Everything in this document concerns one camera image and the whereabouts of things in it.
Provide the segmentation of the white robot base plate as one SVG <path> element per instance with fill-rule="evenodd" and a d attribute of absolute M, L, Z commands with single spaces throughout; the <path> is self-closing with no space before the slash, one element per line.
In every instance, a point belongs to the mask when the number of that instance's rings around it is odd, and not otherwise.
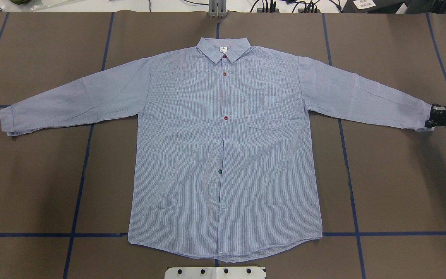
<path fill-rule="evenodd" d="M 265 267 L 180 267 L 168 268 L 165 279 L 266 279 Z"/>

